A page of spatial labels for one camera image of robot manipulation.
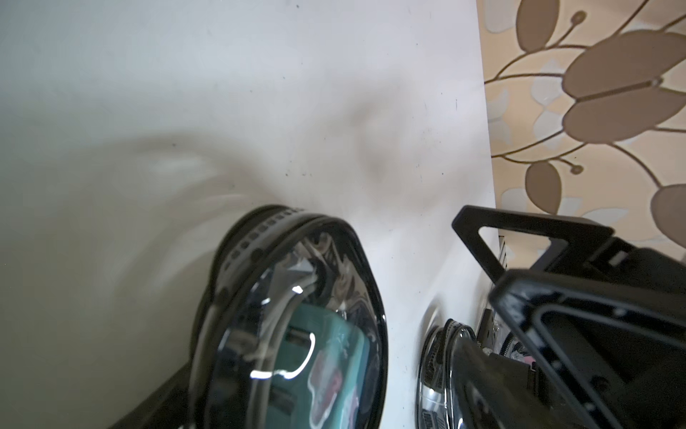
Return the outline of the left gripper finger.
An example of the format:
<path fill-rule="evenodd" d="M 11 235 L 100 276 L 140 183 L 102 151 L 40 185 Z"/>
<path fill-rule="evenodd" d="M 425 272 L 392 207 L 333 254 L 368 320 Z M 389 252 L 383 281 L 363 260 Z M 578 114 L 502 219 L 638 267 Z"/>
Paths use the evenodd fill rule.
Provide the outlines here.
<path fill-rule="evenodd" d="M 189 407 L 189 377 L 190 364 L 186 364 L 110 428 L 184 428 Z"/>

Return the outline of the green charger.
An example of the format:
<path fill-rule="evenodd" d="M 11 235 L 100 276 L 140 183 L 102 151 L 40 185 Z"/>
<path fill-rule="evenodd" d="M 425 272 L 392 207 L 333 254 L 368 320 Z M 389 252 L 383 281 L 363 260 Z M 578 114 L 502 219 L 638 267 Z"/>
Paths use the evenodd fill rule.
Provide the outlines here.
<path fill-rule="evenodd" d="M 370 344 L 329 309 L 296 308 L 275 361 L 266 428 L 354 428 Z"/>

